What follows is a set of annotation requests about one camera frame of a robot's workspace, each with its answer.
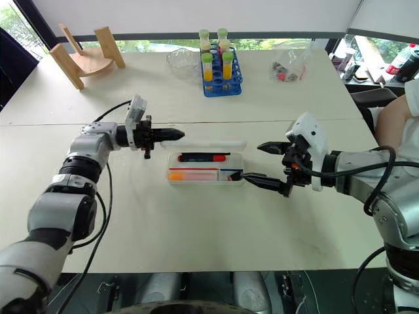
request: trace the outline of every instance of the clear plastic box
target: clear plastic box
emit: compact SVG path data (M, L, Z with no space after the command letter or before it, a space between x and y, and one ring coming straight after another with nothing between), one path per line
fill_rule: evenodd
M232 181L229 177L244 172L244 160L240 154L246 141L165 141L161 146L170 151L166 166L166 178L170 184L241 185L244 179ZM182 153L230 153L222 162L180 162Z

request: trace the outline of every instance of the test tube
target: test tube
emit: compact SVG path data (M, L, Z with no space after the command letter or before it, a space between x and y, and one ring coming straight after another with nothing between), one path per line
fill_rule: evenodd
M210 41L210 32L207 29L201 29L199 31L199 39L201 41Z
M202 54L202 72L204 73L204 81L212 81L212 54L205 52Z
M234 54L231 51L223 52L223 79L225 80L231 80L233 59Z
M223 55L224 51L228 51L230 49L230 41L228 39L220 39L219 42L219 48L220 48L220 55Z
M210 41L201 41L199 47L201 48L201 53L210 52L211 50L211 43Z
M217 31L218 35L218 42L220 42L221 39L227 39L228 31L226 28L219 28Z

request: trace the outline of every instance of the wooden stool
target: wooden stool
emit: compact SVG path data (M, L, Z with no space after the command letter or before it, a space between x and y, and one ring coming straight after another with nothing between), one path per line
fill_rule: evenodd
M125 68L125 62L109 27L95 29L94 33L100 47L87 49L80 49L70 31L63 24L60 24L60 28L76 53L69 55L61 44L57 44L51 49L50 54L78 90L84 88L81 77L100 73L111 66L114 61L120 69Z

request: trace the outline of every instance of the robotic arm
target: robotic arm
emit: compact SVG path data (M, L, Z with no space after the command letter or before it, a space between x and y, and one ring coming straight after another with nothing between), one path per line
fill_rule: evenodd
M146 101L134 96L126 123L93 122L72 142L59 174L35 202L27 220L28 237L0 252L0 312L43 313L74 242L89 236L96 217L96 183L109 153L121 147L144 150L174 141L176 129L152 129L141 120Z
M374 150L332 151L327 154L325 132L309 113L300 116L290 126L286 137L289 142L267 142L258 147L270 154L283 155L286 182L260 173L244 173L242 177L260 188L277 191L285 197L290 195L293 186L311 184L316 191L321 191L323 186L334 186L337 192L365 203L383 176L383 167L388 161L385 154ZM397 166L401 165L409 165L409 162L398 162ZM372 166L371 170L353 171L365 166ZM349 172L338 175L341 171ZM402 167L395 167L386 185L368 208L368 214L373 217L384 240L387 267L394 283L396 309L419 309L418 192L419 177L410 175Z

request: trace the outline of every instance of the clear plastic bag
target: clear plastic bag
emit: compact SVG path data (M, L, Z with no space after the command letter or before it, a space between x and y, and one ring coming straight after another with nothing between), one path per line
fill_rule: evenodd
M312 41L286 41L273 49L270 77L279 82L302 80L307 74L307 61L312 53Z

